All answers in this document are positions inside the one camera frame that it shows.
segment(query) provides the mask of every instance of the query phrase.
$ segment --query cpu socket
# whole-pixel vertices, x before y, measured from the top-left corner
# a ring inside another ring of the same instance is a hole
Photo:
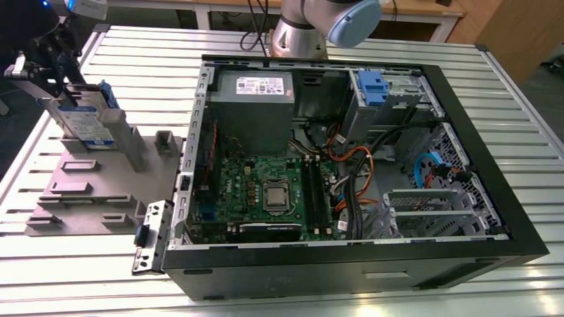
[[[263,181],[263,209],[274,216],[290,211],[290,188],[287,180]]]

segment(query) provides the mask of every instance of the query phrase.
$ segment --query ram slot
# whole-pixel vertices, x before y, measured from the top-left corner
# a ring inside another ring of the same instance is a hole
[[[314,191],[314,180],[311,177],[311,163],[304,161],[302,164],[302,191],[303,191],[303,202],[306,206],[306,222],[308,224],[308,230],[315,231],[318,228],[316,221],[316,198]]]
[[[322,169],[319,168],[319,162],[312,162],[311,164],[311,179],[314,182],[314,193],[316,197],[318,228],[326,229],[330,227],[330,217],[327,215],[324,177],[322,175]]]

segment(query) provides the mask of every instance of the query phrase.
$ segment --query motherboard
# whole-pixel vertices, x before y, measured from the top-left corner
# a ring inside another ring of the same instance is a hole
[[[202,242],[340,239],[330,201],[335,177],[330,161],[224,158],[219,200],[198,206]]]

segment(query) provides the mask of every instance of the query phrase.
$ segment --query slotted metal table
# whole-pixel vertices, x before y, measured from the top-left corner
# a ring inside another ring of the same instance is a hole
[[[202,54],[262,55],[259,46],[240,51],[238,32],[123,26],[95,31],[82,72],[90,83],[112,84],[127,120],[143,135],[159,129],[187,135]],[[564,146],[491,54],[468,45],[386,40],[355,49],[328,46],[328,51],[332,59],[443,68],[551,255],[446,290],[194,302],[167,275],[131,276],[134,236],[23,235],[64,150],[62,130],[44,114],[0,183],[0,314],[564,314]]]

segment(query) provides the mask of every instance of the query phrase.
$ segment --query power supply label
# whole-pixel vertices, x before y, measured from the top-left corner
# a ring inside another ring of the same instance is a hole
[[[284,94],[284,79],[276,77],[239,77],[238,94]]]

